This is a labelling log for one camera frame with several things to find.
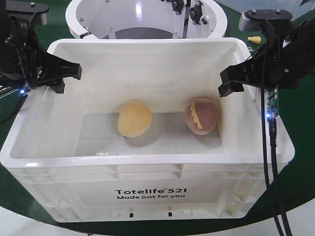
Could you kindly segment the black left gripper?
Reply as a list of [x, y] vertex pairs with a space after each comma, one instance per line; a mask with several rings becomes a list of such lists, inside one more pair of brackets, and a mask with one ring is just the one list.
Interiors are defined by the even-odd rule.
[[0, 11], [0, 85], [48, 86], [63, 94], [63, 78], [80, 80], [82, 67], [46, 53], [39, 44], [34, 25]]

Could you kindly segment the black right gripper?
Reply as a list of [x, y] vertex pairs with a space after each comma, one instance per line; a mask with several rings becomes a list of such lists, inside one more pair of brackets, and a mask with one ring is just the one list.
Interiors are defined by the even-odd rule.
[[253, 59], [231, 65], [220, 73], [220, 97], [243, 92], [245, 85], [267, 90], [294, 89], [298, 80], [315, 70], [315, 20], [294, 26], [289, 19], [261, 19], [258, 28], [266, 42]]

